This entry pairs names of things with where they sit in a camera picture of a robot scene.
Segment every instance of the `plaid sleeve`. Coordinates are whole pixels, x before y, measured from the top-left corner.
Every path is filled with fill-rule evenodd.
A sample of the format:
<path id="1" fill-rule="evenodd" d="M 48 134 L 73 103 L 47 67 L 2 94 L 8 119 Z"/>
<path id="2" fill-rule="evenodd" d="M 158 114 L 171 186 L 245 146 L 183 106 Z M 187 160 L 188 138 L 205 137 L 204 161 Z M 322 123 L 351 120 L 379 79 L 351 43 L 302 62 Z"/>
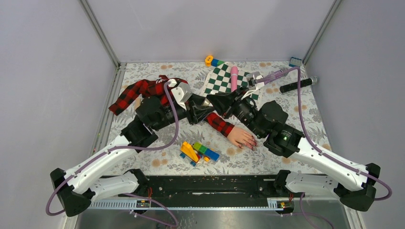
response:
<path id="1" fill-rule="evenodd" d="M 210 126 L 212 126 L 217 131 L 221 132 L 221 134 L 224 135 L 225 137 L 228 137 L 228 134 L 234 128 L 233 124 L 226 122 L 214 112 L 207 115 L 204 121 L 208 122 Z"/>
<path id="2" fill-rule="evenodd" d="M 160 102 L 163 106 L 167 106 L 169 104 L 169 100 L 164 92 L 164 84 L 168 81 L 167 76 L 159 75 L 161 81 L 149 81 L 149 80 L 140 80 L 134 84 L 128 86 L 124 92 L 118 97 L 117 101 L 113 103 L 109 110 L 113 112 L 115 115 L 119 115 L 125 109 L 131 105 L 132 102 L 141 94 L 144 98 L 149 96 L 157 96 L 160 98 Z M 178 82 L 187 83 L 187 81 L 174 78 Z"/>
<path id="3" fill-rule="evenodd" d="M 122 94 L 119 95 L 117 101 L 109 107 L 109 110 L 115 115 L 119 115 L 125 109 L 127 109 L 140 94 L 144 97 L 150 96 L 148 88 L 155 84 L 155 81 L 149 80 L 140 80 L 134 84 L 131 84 L 124 90 Z"/>

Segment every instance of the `pink object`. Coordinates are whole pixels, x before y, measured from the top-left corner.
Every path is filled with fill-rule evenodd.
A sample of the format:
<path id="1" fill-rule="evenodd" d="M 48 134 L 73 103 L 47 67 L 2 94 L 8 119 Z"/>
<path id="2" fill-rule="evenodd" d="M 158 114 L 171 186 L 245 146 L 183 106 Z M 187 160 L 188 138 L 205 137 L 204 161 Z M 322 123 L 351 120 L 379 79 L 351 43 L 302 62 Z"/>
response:
<path id="1" fill-rule="evenodd" d="M 231 92 L 238 88 L 238 67 L 231 68 Z"/>

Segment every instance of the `chess board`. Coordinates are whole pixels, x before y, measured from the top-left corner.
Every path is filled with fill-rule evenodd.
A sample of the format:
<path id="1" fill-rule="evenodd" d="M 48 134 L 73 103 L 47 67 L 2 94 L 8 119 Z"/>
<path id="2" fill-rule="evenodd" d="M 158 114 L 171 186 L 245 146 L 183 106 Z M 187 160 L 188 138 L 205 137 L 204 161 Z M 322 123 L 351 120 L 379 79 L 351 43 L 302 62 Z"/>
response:
<path id="1" fill-rule="evenodd" d="M 230 93 L 231 92 L 231 65 L 225 62 L 217 66 L 214 70 L 210 71 L 205 78 L 204 86 L 202 87 L 203 96 L 214 93 Z M 246 76 L 248 72 L 238 71 L 237 87 L 247 86 Z M 257 104 L 259 100 L 260 90 L 254 92 L 250 97 Z"/>

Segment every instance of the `mannequin hand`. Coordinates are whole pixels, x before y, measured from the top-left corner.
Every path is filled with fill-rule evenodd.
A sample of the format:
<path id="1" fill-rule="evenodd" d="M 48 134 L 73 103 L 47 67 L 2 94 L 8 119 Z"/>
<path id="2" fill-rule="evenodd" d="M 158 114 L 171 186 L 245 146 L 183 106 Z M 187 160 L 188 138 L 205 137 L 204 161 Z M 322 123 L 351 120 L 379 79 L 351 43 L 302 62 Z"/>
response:
<path id="1" fill-rule="evenodd" d="M 237 126 L 232 129 L 226 138 L 228 138 L 232 144 L 241 149 L 243 149 L 243 146 L 253 149 L 253 147 L 257 145 L 256 139 L 253 135 Z"/>

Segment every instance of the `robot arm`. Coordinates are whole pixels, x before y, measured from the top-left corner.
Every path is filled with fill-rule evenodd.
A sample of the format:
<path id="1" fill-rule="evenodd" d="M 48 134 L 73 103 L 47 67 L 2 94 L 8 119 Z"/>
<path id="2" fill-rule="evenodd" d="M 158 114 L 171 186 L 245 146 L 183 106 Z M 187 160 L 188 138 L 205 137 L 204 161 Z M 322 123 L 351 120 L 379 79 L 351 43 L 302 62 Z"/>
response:
<path id="1" fill-rule="evenodd" d="M 197 124 L 214 111 L 213 107 L 199 105 L 204 98 L 193 94 L 188 84 L 171 80 L 169 87 L 174 87 L 171 92 L 176 100 L 175 109 L 179 120 L 187 118 L 191 125 Z M 154 96 L 145 98 L 136 113 L 134 120 L 119 136 L 86 161 L 66 171 L 57 168 L 51 172 L 55 189 L 65 183 L 57 195 L 67 216 L 83 212 L 94 201 L 146 189 L 147 179 L 139 169 L 129 170 L 117 177 L 101 178 L 106 171 L 133 154 L 132 149 L 122 149 L 120 146 L 148 147 L 158 139 L 154 130 L 174 123 L 171 107 L 163 107 Z"/>
<path id="2" fill-rule="evenodd" d="M 374 180 L 356 174 L 318 153 L 301 131 L 286 124 L 288 114 L 280 105 L 271 101 L 258 110 L 256 104 L 245 96 L 247 92 L 249 92 L 248 88 L 241 87 L 228 94 L 209 94 L 207 101 L 222 118 L 226 119 L 234 115 L 258 138 L 267 138 L 264 146 L 270 152 L 304 162 L 326 174 L 324 176 L 303 175 L 281 170 L 275 181 L 279 190 L 332 196 L 339 198 L 350 208 L 368 210 L 375 198 Z M 357 164 L 325 148 L 318 147 L 330 157 L 361 172 L 377 178 L 380 174 L 380 167 L 375 164 Z"/>

